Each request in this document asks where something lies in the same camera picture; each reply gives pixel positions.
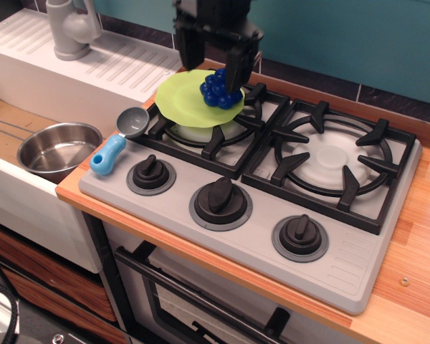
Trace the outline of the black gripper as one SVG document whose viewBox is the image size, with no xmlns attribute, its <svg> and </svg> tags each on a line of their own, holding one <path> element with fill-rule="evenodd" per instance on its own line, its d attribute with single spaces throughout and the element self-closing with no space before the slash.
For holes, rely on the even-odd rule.
<svg viewBox="0 0 430 344">
<path fill-rule="evenodd" d="M 181 61 L 194 70 L 205 60 L 205 42 L 226 44 L 226 91 L 248 82 L 259 60 L 263 31 L 248 19 L 250 1 L 174 1 Z"/>
</svg>

